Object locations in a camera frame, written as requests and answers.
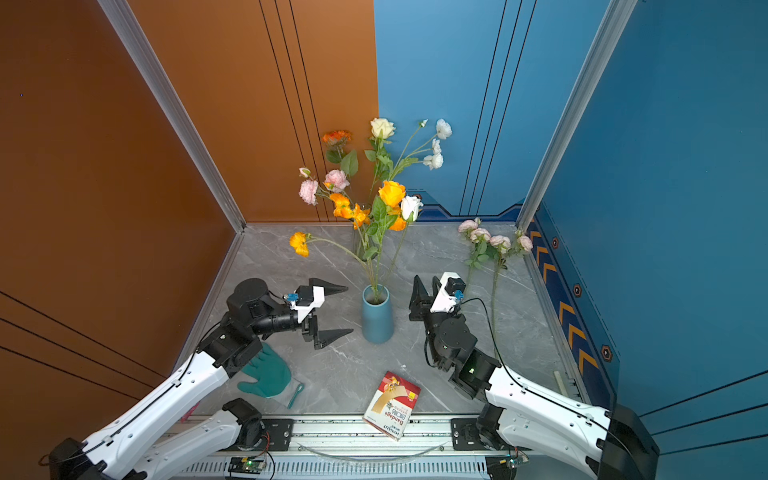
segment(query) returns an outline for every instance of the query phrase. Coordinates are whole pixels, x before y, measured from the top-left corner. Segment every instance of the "pink flower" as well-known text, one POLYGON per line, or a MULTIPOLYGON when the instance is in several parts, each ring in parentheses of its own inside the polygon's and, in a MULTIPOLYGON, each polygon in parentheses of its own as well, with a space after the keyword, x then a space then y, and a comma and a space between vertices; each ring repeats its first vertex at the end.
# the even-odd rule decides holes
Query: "pink flower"
POLYGON ((346 174, 341 170, 331 170, 326 175, 326 187, 330 188, 333 192, 339 193, 348 186, 349 181, 346 179, 346 174))
POLYGON ((461 225, 458 226, 458 231, 464 233, 466 231, 472 231, 480 225, 474 220, 464 220, 461 225))
POLYGON ((503 237, 501 235, 496 235, 495 237, 491 237, 488 243, 496 247, 498 251, 502 254, 507 253, 507 251, 510 248, 512 248, 512 241, 509 240, 509 237, 503 237))
POLYGON ((304 180, 301 182, 301 188, 299 189, 299 197, 307 202, 309 205, 317 205, 317 180, 304 180))
POLYGON ((473 243, 480 243, 483 240, 486 242, 491 239, 491 233, 485 228, 475 228, 470 234, 469 239, 473 243))
POLYGON ((533 250, 533 242, 531 242, 531 239, 526 237, 525 235, 518 238, 518 243, 520 243, 520 246, 525 249, 526 252, 530 252, 533 250))

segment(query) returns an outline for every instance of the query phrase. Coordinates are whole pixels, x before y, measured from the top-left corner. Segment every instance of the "blue wall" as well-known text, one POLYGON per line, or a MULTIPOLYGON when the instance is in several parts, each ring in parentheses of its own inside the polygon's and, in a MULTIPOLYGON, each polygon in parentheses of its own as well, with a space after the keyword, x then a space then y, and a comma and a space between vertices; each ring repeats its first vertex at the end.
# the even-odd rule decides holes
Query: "blue wall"
MULTIPOLYGON (((638 2, 545 195, 638 413, 768 369, 766 25, 768 2, 638 2)), ((767 377, 643 420, 654 433, 768 402, 767 377)), ((654 438, 673 452, 767 432, 761 408, 654 438)), ((750 457, 765 448, 665 455, 658 478, 768 478, 750 457)))
POLYGON ((438 118, 454 131, 441 169, 415 166, 398 180, 452 215, 521 203, 607 4, 376 0, 379 114, 398 128, 390 150, 424 117, 416 146, 438 118))

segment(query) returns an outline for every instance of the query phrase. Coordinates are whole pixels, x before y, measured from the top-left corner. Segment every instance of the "blue vase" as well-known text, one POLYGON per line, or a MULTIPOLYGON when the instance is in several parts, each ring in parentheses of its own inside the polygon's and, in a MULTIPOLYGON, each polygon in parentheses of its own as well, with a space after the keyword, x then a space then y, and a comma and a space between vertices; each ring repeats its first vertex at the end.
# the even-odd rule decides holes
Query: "blue vase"
POLYGON ((373 289, 370 285, 362 291, 362 336, 371 343, 384 343, 391 339, 395 332, 389 290, 383 285, 379 285, 379 288, 384 301, 378 305, 369 302, 373 300, 373 289))

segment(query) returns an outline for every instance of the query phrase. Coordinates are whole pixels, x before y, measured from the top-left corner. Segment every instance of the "orange wall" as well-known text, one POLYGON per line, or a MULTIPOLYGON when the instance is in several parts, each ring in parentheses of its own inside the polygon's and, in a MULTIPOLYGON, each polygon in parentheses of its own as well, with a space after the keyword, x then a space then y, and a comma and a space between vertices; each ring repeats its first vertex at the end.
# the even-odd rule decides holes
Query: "orange wall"
POLYGON ((170 372, 233 231, 95 0, 6 2, 0 71, 0 290, 61 322, 0 295, 0 476, 43 479, 170 372))
POLYGON ((350 130, 364 197, 378 116, 373 0, 130 0, 249 222, 334 221, 298 196, 298 169, 322 178, 319 136, 350 130))

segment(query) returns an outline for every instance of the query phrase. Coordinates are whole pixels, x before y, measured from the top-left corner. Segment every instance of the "teal glove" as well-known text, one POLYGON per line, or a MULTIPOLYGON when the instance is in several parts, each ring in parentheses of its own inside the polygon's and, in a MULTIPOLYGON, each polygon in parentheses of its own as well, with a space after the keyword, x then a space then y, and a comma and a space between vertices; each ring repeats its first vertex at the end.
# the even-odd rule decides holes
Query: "teal glove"
POLYGON ((263 349, 243 367, 243 372, 258 382, 240 382, 237 388, 245 393, 262 397, 272 397, 281 393, 290 383, 290 369, 279 355, 267 343, 263 349))

